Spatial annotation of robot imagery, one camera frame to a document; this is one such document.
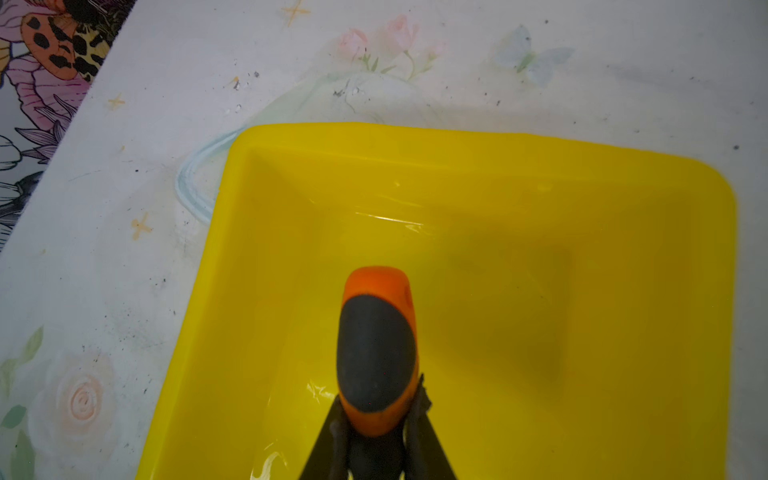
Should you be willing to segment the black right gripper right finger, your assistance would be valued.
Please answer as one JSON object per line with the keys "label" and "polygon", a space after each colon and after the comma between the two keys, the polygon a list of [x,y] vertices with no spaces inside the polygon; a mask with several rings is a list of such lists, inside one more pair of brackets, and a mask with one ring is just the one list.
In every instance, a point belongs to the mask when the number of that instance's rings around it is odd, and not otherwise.
{"label": "black right gripper right finger", "polygon": [[432,406],[421,375],[405,424],[405,478],[409,480],[456,480],[457,477],[438,440],[428,411]]}

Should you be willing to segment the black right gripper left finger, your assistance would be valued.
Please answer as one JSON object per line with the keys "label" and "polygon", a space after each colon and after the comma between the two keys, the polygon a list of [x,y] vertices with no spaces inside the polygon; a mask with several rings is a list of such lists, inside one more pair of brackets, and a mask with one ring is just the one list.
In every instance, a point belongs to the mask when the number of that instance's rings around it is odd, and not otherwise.
{"label": "black right gripper left finger", "polygon": [[349,477],[350,424],[341,397],[331,404],[299,480],[346,480]]}

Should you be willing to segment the orange and black screwdriver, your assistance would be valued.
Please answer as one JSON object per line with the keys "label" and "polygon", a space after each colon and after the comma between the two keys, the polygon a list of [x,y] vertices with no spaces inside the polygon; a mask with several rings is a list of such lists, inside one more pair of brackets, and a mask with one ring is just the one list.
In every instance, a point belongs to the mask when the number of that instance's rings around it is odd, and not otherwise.
{"label": "orange and black screwdriver", "polygon": [[407,275],[368,266],[346,280],[336,375],[351,427],[347,468],[355,479],[398,479],[405,470],[405,420],[416,395],[419,354]]}

